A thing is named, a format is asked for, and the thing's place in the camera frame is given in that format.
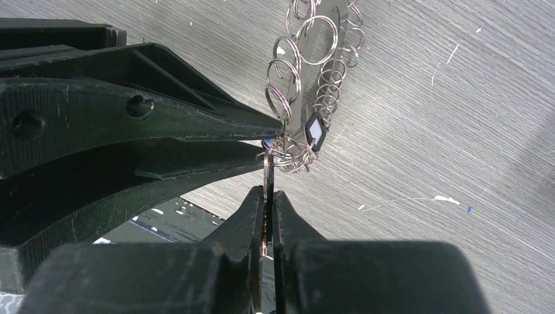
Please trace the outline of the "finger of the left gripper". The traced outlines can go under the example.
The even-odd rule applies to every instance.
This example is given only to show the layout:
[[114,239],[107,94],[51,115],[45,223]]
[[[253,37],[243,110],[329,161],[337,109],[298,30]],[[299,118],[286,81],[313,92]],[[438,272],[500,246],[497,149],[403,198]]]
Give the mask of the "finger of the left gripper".
[[281,133],[280,121],[235,100],[159,44],[1,52],[4,179],[128,141],[241,141]]
[[1,181],[1,290],[22,293],[50,252],[93,242],[158,204],[259,170],[260,147],[148,139],[72,154]]

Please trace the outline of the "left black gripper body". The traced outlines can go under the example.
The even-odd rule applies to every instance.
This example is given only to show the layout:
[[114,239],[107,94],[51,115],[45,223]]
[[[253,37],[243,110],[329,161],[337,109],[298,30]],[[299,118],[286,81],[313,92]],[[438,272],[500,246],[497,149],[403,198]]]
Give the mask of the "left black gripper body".
[[97,50],[125,46],[127,33],[109,24],[80,20],[1,19],[1,60],[72,49]]

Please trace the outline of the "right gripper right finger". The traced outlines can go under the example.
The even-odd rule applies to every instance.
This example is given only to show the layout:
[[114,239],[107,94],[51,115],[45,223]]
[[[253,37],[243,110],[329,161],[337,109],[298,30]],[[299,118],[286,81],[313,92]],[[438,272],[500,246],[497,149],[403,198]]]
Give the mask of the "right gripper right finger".
[[277,313],[489,313],[465,255],[441,241],[329,240],[273,200]]

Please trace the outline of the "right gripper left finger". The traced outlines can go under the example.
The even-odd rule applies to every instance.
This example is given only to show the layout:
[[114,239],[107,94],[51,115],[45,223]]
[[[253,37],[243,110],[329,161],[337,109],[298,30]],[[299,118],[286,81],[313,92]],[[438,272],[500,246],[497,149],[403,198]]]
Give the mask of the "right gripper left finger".
[[72,244],[40,266],[21,313],[256,313],[264,191],[197,243]]

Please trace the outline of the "black key tag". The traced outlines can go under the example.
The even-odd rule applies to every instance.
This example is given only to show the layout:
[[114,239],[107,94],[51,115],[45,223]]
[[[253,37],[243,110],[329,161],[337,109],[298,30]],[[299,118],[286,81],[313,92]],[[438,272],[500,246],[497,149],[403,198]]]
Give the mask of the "black key tag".
[[324,121],[320,113],[313,113],[305,125],[305,134],[309,148],[319,152],[327,135]]

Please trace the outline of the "numbered metal key ring disc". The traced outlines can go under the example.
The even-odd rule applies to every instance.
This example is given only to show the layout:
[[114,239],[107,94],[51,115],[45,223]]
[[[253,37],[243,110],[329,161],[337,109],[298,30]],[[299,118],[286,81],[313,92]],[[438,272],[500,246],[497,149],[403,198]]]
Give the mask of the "numbered metal key ring disc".
[[305,125],[320,113],[328,134],[347,72],[359,63],[365,32],[356,1],[290,1],[285,30],[274,42],[264,89],[283,129],[262,140],[265,151],[257,161],[266,172],[295,173],[318,159],[320,151],[307,144]]

